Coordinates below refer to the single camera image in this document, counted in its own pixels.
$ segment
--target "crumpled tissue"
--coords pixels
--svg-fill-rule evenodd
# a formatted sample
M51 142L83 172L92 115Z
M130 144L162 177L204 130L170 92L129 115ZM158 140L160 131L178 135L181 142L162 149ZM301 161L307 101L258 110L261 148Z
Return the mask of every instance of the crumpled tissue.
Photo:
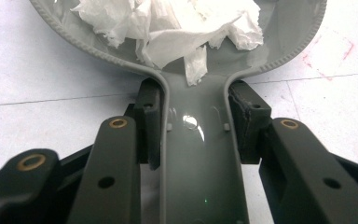
M109 46L136 39L135 53L148 66L162 69L184 57L189 86L208 72L205 43L219 49L228 37L237 49L263 44L253 0L80 0L73 11Z

